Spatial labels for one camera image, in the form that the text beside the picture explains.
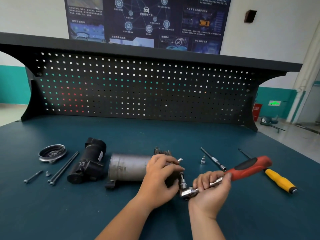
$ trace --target pegboard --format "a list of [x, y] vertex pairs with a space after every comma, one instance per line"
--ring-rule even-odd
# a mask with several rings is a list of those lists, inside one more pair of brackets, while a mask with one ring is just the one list
[[42, 113], [245, 125], [258, 86], [286, 72], [12, 45], [34, 74], [29, 107]]

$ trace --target blue tabletop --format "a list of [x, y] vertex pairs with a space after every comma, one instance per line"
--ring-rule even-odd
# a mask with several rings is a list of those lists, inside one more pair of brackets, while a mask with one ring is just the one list
[[[105, 181], [72, 185], [68, 171], [54, 187], [39, 170], [55, 173], [88, 137], [103, 140], [106, 153], [152, 155], [155, 146], [182, 157], [188, 185], [200, 173], [218, 170], [204, 147], [228, 169], [246, 157], [267, 155], [271, 169], [298, 188], [290, 195], [265, 173], [232, 183], [218, 215], [226, 239], [319, 239], [320, 164], [262, 134], [237, 125], [77, 116], [37, 117], [0, 127], [0, 239], [94, 239], [135, 196], [139, 184], [104, 188]], [[38, 152], [63, 144], [67, 156], [54, 165], [39, 161]], [[154, 210], [141, 239], [192, 239], [187, 202], [176, 196]]]

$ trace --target black motor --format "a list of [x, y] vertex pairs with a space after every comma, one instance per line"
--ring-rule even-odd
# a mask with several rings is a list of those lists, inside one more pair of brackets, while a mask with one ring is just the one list
[[106, 153], [106, 144], [98, 139], [89, 137], [84, 144], [85, 150], [79, 164], [76, 164], [67, 176], [72, 184], [80, 184], [84, 181], [97, 181], [103, 173], [101, 159]]

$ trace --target black wall speaker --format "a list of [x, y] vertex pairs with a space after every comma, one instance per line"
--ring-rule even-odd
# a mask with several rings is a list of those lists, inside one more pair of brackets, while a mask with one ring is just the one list
[[257, 11], [249, 10], [245, 13], [244, 22], [245, 23], [252, 23], [254, 21], [254, 17], [256, 16]]

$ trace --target exit sign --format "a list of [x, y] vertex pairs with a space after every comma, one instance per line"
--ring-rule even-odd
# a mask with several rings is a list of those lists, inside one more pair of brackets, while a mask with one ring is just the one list
[[280, 106], [281, 101], [274, 101], [274, 100], [270, 100], [269, 101], [269, 106]]

